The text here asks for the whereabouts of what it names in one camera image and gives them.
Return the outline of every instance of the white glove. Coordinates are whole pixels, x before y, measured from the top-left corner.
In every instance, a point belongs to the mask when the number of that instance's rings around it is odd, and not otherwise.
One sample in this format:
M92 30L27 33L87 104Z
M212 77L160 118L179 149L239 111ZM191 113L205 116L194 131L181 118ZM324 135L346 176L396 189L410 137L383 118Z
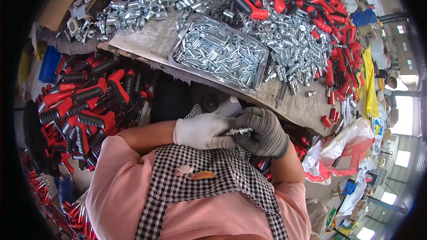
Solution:
M213 113L197 115L190 119L178 119L173 130L173 143L196 149L234 148L231 136L218 136L230 129L234 118L226 118Z

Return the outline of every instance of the black and white gingham fabric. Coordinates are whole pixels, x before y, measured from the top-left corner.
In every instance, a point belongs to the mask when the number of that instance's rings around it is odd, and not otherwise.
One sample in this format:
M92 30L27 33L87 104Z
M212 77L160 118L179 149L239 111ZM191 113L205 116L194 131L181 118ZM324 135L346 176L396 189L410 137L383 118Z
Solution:
M185 118L202 114L197 104ZM156 150L148 199L142 212L135 239L159 239L163 217L169 202L182 202L207 196L239 191L262 209L269 221L275 240L287 240L280 210L266 179L248 163L250 153L237 146L233 149L197 150L170 144ZM182 165L194 173L208 170L215 178L190 180L175 176Z

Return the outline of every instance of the hand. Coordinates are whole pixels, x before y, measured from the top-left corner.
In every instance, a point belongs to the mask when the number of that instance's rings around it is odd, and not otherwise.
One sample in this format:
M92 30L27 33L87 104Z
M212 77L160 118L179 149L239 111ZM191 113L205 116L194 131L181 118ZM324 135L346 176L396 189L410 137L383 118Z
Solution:
M286 134L279 119L273 112L258 107L249 107L245 113L232 121L232 128L251 127L254 138L242 135L233 136L244 150L257 156L272 156L281 159L289 147L289 135Z
M197 149L234 148L236 143L231 136L218 136L229 130L230 121L213 113L197 115L190 119L178 119L173 131L173 142Z

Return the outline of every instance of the worn tabletop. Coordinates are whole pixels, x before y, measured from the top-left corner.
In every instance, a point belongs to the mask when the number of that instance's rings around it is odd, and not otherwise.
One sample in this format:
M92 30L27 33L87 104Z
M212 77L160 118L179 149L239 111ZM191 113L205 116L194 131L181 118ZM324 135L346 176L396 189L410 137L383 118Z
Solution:
M280 92L280 81L277 79L267 83L261 82L261 87L257 93L248 94L205 75L174 67L168 62L167 55L177 37L175 20L176 13L168 13L166 20L150 21L145 30L129 35L118 32L109 42L99 43L98 48L148 63L152 68L161 69L183 81L194 81L215 87L257 106L271 109L279 117L297 125L311 128L323 136L330 134L332 127L325 128L320 122L320 118L323 115L329 116L333 106L328 105L326 88L318 81L312 82L310 87L304 87L300 84L300 93L295 96L292 96L287 89L283 103L276 108L276 98ZM315 91L316 94L306 98L306 91ZM341 111L338 100L336 100L335 108L337 111Z

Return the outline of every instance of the gray glove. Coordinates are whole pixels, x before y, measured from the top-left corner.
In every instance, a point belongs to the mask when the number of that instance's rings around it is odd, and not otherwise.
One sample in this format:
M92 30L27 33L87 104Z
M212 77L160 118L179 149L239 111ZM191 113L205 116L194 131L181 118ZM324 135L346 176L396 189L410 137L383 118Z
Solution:
M254 137L235 135L234 141L244 150L257 156L281 159L289 147L289 135L284 132L273 112L258 107L246 108L243 115L231 122L234 129L251 127Z

